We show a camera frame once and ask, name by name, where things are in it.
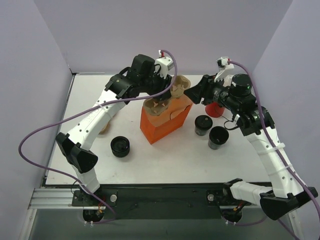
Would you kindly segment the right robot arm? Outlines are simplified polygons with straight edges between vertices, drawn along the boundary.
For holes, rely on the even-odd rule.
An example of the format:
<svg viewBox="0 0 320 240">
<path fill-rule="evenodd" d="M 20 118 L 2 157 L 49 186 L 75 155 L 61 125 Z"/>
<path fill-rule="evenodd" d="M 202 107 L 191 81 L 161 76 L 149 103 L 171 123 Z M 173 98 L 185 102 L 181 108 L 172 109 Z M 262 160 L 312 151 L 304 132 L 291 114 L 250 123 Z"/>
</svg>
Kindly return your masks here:
<svg viewBox="0 0 320 240">
<path fill-rule="evenodd" d="M 227 204 L 237 200 L 249 202 L 260 206 L 268 218 L 278 220 L 315 201 L 318 192 L 295 172 L 270 113 L 261 106 L 258 95 L 252 94 L 252 87 L 247 74 L 233 75 L 229 86 L 224 86 L 224 81 L 216 80 L 213 75 L 204 75 L 184 93 L 194 104 L 217 103 L 232 113 L 237 119 L 236 126 L 255 149 L 271 182 L 270 187 L 264 187 L 234 179 L 222 190 L 223 201 Z"/>
</svg>

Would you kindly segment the orange paper bag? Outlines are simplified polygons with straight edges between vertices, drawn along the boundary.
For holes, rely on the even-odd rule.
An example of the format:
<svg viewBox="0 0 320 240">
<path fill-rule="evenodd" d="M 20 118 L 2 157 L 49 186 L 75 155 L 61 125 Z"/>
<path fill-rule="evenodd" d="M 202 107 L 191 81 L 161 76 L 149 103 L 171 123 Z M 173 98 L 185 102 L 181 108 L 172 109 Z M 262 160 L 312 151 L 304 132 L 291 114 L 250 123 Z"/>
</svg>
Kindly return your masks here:
<svg viewBox="0 0 320 240">
<path fill-rule="evenodd" d="M 193 102 L 184 94 L 164 103 L 146 99 L 141 108 L 140 129 L 152 145 L 182 127 Z"/>
</svg>

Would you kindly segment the black cup lid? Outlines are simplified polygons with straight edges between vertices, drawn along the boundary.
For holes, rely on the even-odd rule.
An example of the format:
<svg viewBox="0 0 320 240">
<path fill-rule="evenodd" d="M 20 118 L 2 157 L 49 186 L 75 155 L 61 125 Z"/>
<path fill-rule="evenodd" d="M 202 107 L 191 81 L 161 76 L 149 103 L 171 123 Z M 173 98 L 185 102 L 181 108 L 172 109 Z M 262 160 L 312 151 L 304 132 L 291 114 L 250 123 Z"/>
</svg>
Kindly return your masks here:
<svg viewBox="0 0 320 240">
<path fill-rule="evenodd" d="M 194 121 L 195 127 L 202 130 L 209 130 L 213 126 L 213 120 L 208 115 L 199 115 Z"/>
</svg>

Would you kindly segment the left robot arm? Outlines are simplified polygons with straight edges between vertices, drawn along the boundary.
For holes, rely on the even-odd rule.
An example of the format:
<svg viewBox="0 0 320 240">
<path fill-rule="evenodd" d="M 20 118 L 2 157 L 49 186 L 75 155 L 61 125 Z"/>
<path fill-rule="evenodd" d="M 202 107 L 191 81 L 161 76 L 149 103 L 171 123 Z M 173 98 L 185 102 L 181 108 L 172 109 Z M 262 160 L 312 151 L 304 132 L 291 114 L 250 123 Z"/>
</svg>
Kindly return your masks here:
<svg viewBox="0 0 320 240">
<path fill-rule="evenodd" d="M 91 151 L 95 139 L 116 113 L 129 102 L 141 99 L 141 93 L 147 94 L 146 99 L 168 100 L 175 79 L 170 75 L 171 69 L 178 68 L 174 57 L 167 51 L 160 50 L 157 59 L 136 55 L 131 66 L 110 78 L 86 116 L 67 133 L 60 132 L 56 136 L 56 143 L 74 169 L 84 191 L 83 199 L 89 205 L 95 206 L 102 199 L 95 172 L 98 157 Z"/>
</svg>

